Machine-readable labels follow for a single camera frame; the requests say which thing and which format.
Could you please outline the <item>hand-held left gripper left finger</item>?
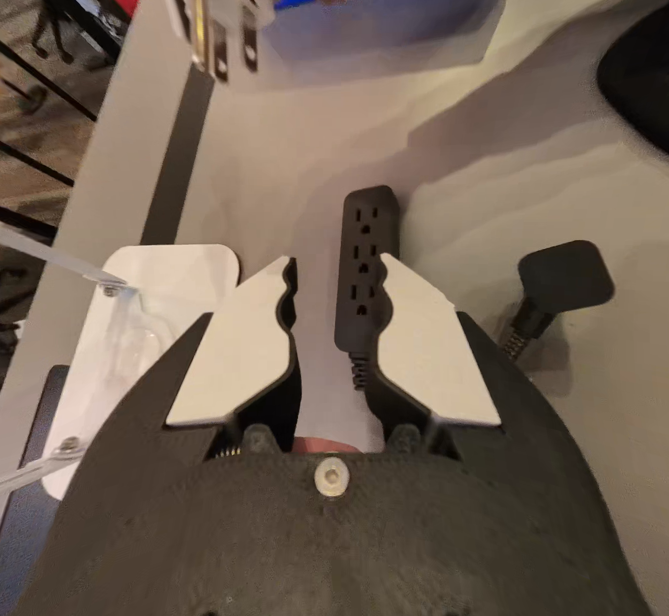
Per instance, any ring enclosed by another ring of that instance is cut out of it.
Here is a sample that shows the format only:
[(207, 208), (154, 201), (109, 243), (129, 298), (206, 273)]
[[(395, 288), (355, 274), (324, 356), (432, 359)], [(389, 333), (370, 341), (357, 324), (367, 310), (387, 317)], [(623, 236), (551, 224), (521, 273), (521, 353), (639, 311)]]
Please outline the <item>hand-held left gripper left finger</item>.
[(218, 428), (214, 446), (241, 448), (264, 425), (280, 450), (294, 447), (302, 373), (293, 327), (297, 261), (281, 256), (249, 277), (213, 312), (165, 418), (174, 430)]

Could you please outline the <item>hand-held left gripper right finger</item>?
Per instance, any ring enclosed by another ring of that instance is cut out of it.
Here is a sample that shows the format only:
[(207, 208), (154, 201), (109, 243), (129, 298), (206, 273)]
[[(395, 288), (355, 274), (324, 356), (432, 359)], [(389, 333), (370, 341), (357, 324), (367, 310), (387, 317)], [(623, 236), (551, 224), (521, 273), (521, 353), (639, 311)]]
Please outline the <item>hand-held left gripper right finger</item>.
[(454, 304), (390, 253), (380, 254), (376, 272), (367, 405), (385, 443), (407, 426), (428, 441), (451, 427), (500, 430)]

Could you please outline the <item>black power strip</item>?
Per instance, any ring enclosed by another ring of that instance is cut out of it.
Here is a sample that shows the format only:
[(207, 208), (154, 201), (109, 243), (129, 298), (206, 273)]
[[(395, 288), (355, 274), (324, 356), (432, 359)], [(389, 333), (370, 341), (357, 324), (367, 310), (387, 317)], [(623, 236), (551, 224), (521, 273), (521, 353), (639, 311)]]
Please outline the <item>black power strip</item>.
[(387, 185), (349, 193), (341, 223), (334, 343), (348, 354), (354, 389), (364, 392), (378, 330), (379, 258), (399, 254), (400, 208)]

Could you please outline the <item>black flat angled plug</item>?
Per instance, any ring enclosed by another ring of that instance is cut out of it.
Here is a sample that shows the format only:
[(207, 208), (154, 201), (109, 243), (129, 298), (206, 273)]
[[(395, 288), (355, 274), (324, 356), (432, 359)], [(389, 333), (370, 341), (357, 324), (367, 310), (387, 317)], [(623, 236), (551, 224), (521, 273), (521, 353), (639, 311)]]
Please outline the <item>black flat angled plug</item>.
[(514, 336), (536, 340), (561, 314), (608, 303), (614, 281), (594, 243), (570, 241), (526, 254), (518, 262), (522, 303), (511, 328)]

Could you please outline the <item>blue plastic bin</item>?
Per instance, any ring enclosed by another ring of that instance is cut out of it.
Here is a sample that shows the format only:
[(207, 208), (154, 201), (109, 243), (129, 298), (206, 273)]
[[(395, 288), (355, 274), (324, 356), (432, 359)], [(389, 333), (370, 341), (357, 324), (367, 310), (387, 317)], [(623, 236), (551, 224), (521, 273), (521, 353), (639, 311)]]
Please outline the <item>blue plastic bin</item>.
[(279, 10), (258, 39), (258, 81), (287, 89), (480, 63), (506, 0), (318, 1)]

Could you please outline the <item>black metal table frame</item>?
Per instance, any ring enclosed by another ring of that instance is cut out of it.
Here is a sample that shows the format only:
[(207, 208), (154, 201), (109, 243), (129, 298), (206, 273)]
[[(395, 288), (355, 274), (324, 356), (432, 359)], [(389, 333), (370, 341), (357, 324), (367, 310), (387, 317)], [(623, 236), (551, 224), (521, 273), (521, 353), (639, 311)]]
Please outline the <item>black metal table frame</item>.
[[(109, 15), (105, 16), (105, 10), (98, 0), (41, 1), (43, 3), (43, 8), (46, 11), (46, 20), (52, 25), (56, 49), (63, 62), (71, 63), (70, 59), (72, 57), (65, 51), (61, 42), (62, 38), (59, 26), (59, 20), (61, 18), (72, 22), (76, 28), (81, 31), (85, 39), (88, 39), (89, 44), (92, 44), (94, 49), (97, 48), (97, 52), (101, 53), (107, 61), (105, 65), (115, 64), (122, 49), (122, 35), (119, 35), (114, 30), (114, 27), (108, 23)], [(97, 121), (97, 116), (93, 114), (92, 111), (88, 110), (88, 108), (81, 102), (55, 82), (48, 79), (4, 42), (1, 42), (1, 56), (24, 70), (24, 72), (36, 79), (41, 86), (54, 93), (80, 114), (84, 115), (88, 120), (94, 123)], [(3, 141), (1, 141), (1, 152), (19, 160), (30, 168), (37, 170), (41, 174), (50, 177), (67, 187), (71, 188), (74, 186), (74, 182), (71, 178), (58, 173), (32, 157), (19, 152), (17, 149)], [(48, 244), (52, 244), (57, 235), (57, 227), (46, 224), (38, 219), (16, 213), (4, 207), (1, 208), (1, 223), (29, 233), (31, 236), (42, 238), (44, 241), (47, 241)]]

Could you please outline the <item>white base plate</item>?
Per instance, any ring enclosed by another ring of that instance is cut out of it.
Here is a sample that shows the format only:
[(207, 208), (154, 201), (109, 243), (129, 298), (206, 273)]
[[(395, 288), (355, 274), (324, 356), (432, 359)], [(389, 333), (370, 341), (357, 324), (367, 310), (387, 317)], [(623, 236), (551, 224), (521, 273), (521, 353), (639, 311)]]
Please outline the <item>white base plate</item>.
[[(236, 254), (221, 244), (126, 246), (114, 252), (103, 269), (141, 286), (146, 312), (164, 319), (175, 341), (201, 315), (213, 312), (239, 279)], [(56, 432), (70, 424), (57, 409), (53, 423)], [(44, 453), (52, 446), (48, 433)]]

